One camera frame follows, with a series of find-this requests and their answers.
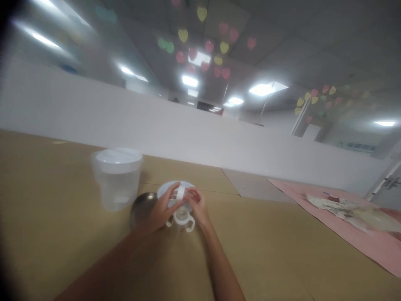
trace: cup handle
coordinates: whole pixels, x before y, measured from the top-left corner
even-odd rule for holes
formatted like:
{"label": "cup handle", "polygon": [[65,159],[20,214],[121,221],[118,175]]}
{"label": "cup handle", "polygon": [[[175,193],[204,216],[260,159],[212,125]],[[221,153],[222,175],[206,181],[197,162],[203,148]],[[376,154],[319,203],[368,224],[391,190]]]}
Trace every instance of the cup handle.
{"label": "cup handle", "polygon": [[187,230],[187,232],[192,232],[192,230],[195,228],[195,220],[194,220],[193,217],[190,215],[190,216],[188,217],[188,221],[189,221],[189,222],[192,222],[192,226],[191,226],[191,228],[187,228],[186,230]]}

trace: finger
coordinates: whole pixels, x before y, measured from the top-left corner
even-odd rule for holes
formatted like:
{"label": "finger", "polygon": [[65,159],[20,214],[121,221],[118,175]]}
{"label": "finger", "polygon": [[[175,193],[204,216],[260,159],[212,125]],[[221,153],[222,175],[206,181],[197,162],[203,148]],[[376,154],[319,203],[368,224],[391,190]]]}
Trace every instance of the finger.
{"label": "finger", "polygon": [[167,209],[168,216],[170,217],[178,208],[184,204],[184,200],[180,200]]}

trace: hand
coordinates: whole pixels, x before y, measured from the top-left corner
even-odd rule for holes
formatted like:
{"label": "hand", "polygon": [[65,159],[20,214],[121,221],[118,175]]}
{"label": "hand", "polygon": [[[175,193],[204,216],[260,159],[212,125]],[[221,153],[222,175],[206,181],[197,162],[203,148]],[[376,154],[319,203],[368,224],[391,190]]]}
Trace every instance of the hand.
{"label": "hand", "polygon": [[178,188],[180,182],[171,185],[167,191],[157,200],[155,206],[150,213],[150,216],[145,221],[150,227],[150,231],[154,232],[163,227],[170,216],[184,204],[184,200],[177,201],[173,206],[167,208],[168,200],[171,198],[173,190]]}
{"label": "hand", "polygon": [[195,187],[186,189],[188,194],[184,194],[184,200],[191,206],[193,215],[201,227],[206,227],[211,224],[208,209],[206,208],[205,197]]}

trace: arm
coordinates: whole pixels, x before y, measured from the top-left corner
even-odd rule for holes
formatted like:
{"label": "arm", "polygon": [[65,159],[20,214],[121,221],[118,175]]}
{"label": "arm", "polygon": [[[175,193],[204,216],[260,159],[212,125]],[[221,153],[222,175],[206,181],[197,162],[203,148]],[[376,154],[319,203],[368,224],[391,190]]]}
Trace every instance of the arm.
{"label": "arm", "polygon": [[200,191],[194,187],[187,188],[185,200],[192,207],[193,214],[198,222],[206,242],[206,251],[209,258],[209,269],[212,277],[216,300],[218,301],[245,301],[234,271],[218,240],[217,234],[209,219],[206,201]]}
{"label": "arm", "polygon": [[171,192],[179,185],[180,182],[177,182],[170,186],[166,193],[157,200],[148,219],[139,224],[111,251],[75,280],[55,301],[101,299],[102,290],[99,290],[99,287],[106,285],[108,279],[125,265],[140,243],[163,227],[174,211],[182,206],[183,201],[167,208]]}

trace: green heart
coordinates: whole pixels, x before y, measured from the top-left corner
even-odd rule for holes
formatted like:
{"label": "green heart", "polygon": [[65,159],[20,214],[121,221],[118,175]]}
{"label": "green heart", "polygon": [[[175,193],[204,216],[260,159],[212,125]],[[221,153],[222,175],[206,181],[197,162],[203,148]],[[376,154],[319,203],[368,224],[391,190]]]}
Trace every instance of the green heart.
{"label": "green heart", "polygon": [[160,47],[161,49],[166,49],[167,42],[166,42],[165,40],[163,40],[162,38],[160,38],[160,39],[157,41],[157,44],[159,45],[159,47]]}
{"label": "green heart", "polygon": [[173,42],[168,42],[166,43],[166,51],[170,54],[172,54],[174,52],[174,44]]}

